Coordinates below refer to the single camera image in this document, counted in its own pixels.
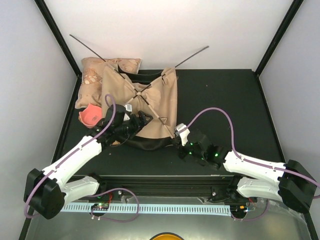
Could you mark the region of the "beige black pet tent fabric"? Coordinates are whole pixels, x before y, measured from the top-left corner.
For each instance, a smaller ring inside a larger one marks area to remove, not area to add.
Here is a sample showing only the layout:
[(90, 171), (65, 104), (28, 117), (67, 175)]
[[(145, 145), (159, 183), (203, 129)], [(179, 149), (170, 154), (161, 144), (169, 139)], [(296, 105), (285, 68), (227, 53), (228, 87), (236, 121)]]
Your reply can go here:
[(141, 92), (145, 87), (145, 84), (133, 83), (125, 73), (107, 64), (102, 73), (101, 107), (102, 113), (106, 114), (109, 107), (105, 96), (109, 94), (116, 104), (131, 104), (134, 114), (143, 111), (153, 116), (153, 120), (132, 139), (124, 136), (117, 141), (140, 150), (154, 151), (169, 146), (175, 137), (178, 112), (176, 70), (157, 78)]

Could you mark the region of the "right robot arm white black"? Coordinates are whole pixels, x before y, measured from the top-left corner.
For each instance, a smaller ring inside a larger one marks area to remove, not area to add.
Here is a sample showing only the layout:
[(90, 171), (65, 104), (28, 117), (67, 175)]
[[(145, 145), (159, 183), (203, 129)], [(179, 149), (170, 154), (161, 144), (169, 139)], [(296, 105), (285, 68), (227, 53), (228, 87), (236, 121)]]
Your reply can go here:
[(215, 171), (223, 167), (240, 175), (227, 189), (228, 198), (234, 202), (242, 198), (264, 198), (282, 202), (298, 213), (306, 214), (310, 210), (317, 185), (298, 161), (270, 162), (241, 155), (213, 145), (200, 131), (176, 133), (175, 145), (181, 159), (192, 156), (202, 166)]

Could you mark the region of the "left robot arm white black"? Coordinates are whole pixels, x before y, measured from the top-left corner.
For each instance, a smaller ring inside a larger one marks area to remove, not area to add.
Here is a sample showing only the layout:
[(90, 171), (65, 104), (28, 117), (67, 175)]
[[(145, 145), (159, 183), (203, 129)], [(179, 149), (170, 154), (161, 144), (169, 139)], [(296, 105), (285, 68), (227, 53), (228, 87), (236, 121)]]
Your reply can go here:
[(68, 153), (42, 170), (32, 169), (27, 177), (23, 200), (47, 220), (55, 217), (65, 205), (83, 197), (103, 199), (108, 192), (97, 176), (85, 176), (76, 181), (71, 177), (104, 148), (121, 137), (135, 137), (153, 117), (142, 110), (131, 112), (131, 105), (114, 104), (105, 117)]

